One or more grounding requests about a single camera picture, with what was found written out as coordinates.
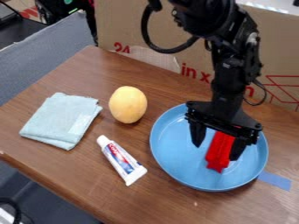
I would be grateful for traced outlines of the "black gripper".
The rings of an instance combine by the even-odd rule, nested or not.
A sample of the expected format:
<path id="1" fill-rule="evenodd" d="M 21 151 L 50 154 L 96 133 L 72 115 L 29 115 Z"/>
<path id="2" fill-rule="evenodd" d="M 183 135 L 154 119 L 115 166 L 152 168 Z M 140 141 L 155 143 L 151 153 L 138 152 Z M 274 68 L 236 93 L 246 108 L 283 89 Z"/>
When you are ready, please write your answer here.
<path id="1" fill-rule="evenodd" d="M 190 123 L 191 141 L 200 147 L 207 129 L 234 136 L 230 160 L 236 161 L 247 145 L 258 142 L 262 124 L 242 108 L 243 95 L 214 94 L 211 101 L 187 101 L 186 119 Z"/>

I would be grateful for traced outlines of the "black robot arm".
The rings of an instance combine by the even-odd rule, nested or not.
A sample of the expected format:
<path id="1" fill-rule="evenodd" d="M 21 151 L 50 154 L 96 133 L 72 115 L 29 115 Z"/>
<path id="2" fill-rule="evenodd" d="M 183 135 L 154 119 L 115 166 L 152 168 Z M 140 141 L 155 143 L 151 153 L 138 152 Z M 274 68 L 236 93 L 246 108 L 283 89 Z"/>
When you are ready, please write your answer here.
<path id="1" fill-rule="evenodd" d="M 228 159 L 239 159 L 258 141 L 262 124 L 243 111 L 246 88 L 260 75 L 258 24 L 235 0 L 170 0 L 178 10 L 178 22 L 195 37 L 211 43 L 212 66 L 210 101 L 188 101 L 186 119 L 191 141 L 199 146 L 206 129 L 235 137 Z"/>

